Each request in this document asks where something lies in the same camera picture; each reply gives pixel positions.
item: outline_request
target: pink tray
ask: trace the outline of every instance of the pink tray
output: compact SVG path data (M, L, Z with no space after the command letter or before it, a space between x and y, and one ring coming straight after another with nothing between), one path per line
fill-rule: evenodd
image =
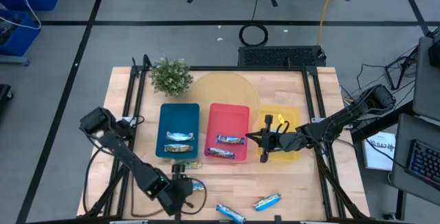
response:
M236 161L243 161L248 155L248 139L245 134L249 130L249 107L233 104L211 104L206 131L205 156L208 148L220 148L235 153ZM244 137L244 145L218 144L218 135Z

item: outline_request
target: green plant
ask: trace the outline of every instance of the green plant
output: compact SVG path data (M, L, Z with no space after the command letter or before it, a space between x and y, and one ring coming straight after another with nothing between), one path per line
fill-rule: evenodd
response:
M186 92L193 82L189 74L190 67L184 59L161 58L151 70L151 84L155 92L161 91L165 96L179 96Z

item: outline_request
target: teal tray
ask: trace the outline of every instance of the teal tray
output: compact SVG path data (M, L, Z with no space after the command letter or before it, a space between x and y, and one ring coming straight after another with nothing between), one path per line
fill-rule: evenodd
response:
M198 104L163 104L160 107L159 129L157 132L156 156L172 159L194 159L199 152L199 113ZM194 133L194 139L176 142L166 138L166 132ZM192 151L187 153L165 152L167 144L188 144Z

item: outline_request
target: keyboard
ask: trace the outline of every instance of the keyboard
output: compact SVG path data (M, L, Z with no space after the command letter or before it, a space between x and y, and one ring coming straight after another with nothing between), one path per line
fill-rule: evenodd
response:
M240 66L325 66L325 60L318 58L319 46L264 46L240 47Z
M440 149L414 139L406 171L440 190Z

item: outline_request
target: wooden tabletop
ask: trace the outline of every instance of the wooden tabletop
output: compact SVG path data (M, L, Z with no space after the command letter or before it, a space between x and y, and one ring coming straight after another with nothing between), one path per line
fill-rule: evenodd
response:
M104 108L109 109L116 117L122 115L130 70L130 67L115 67L111 74ZM323 67L318 68L318 72L325 111L327 115L332 115L344 107L336 71L332 67ZM209 71L193 71L192 75L196 81L209 73ZM299 123L306 124L309 122L303 77L300 72L235 71L235 73L243 76L256 88L261 103L297 107L300 110ZM315 113L319 113L311 77L309 77L309 82ZM134 110L138 80L136 80L134 87L131 113ZM140 109L140 115L145 117L145 122L138 126L134 148L134 152L142 161L160 168L168 176L171 175L171 162L155 156L155 143L160 106L163 103L170 102L185 102L185 98L165 98L162 93L154 93L151 79L147 78ZM252 130L258 131L260 128L259 123L256 122ZM262 164L259 163L259 157L255 155L256 143L249 141L247 160L242 163L231 163L230 160L205 157L203 155L205 137L205 134L199 134L199 159L203 163L202 169L187 170L186 174L202 180L207 185L208 200L205 208L200 213L192 216L182 214L182 219L226 219L227 217L215 211L215 205L222 203L243 215L247 220L273 220L274 215L277 214L281 215L283 220L286 221L325 220L318 168L312 150L302 149L300 160L293 163L280 161ZM349 132L342 132L341 139L351 142ZM335 142L333 151L342 188L354 204L368 216L369 209L354 149L347 144ZM112 162L112 157L100 153L92 163L87 188L88 208L96 202L107 187ZM331 193L333 215L337 216L336 201L330 185L329 191ZM119 193L118 188L113 198L115 201L113 202L112 213L116 213L116 200L119 198ZM261 212L252 209L252 204L261 200L262 197L268 197L275 193L280 193L282 196L279 203ZM195 192L189 196L188 201L193 203L195 208L192 210L185 206L184 210L187 212L196 210L200 206L203 197L202 192ZM131 216L131 206L130 179L124 209L125 219L134 219ZM150 201L135 186L133 211L136 214L149 214L160 208L157 200ZM83 212L83 206L80 204L78 214ZM165 212L162 212L148 219L171 218Z

